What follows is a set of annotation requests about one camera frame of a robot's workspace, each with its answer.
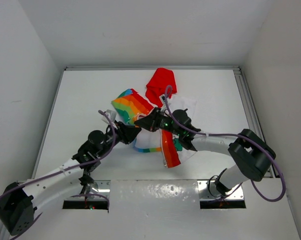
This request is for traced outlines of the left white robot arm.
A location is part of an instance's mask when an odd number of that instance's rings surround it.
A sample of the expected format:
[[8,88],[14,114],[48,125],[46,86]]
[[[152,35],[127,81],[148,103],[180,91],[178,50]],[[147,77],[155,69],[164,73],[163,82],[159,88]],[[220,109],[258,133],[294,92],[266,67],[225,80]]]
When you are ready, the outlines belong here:
[[76,154],[36,179],[9,184],[0,196],[0,221],[16,238],[31,227],[47,207],[78,195],[94,181],[93,172],[118,143],[129,145],[141,128],[115,121],[106,131],[92,131]]

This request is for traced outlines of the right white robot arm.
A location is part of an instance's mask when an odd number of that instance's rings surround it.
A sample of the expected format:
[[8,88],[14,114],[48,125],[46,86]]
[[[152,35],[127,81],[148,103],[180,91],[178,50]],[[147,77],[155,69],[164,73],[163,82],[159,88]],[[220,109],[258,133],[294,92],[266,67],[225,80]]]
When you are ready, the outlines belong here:
[[220,196],[247,180],[260,182],[276,158],[275,152],[252,130],[243,129],[234,136],[200,134],[192,125],[187,111],[174,110],[169,116],[156,107],[149,115],[139,117],[134,124],[147,131],[162,130],[178,137],[180,145],[190,151],[209,151],[232,157],[235,164],[224,169],[214,181]]

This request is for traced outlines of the rainbow white kids jacket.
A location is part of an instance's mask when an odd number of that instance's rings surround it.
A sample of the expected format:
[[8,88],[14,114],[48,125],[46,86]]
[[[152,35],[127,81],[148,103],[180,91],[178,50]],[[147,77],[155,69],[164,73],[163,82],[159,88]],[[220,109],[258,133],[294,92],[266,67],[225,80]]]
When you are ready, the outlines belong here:
[[199,131],[191,120],[196,100],[177,92],[174,72],[161,67],[147,83],[144,96],[129,88],[111,102],[125,124],[141,128],[133,148],[140,153],[161,152],[167,168],[194,155],[189,142]]

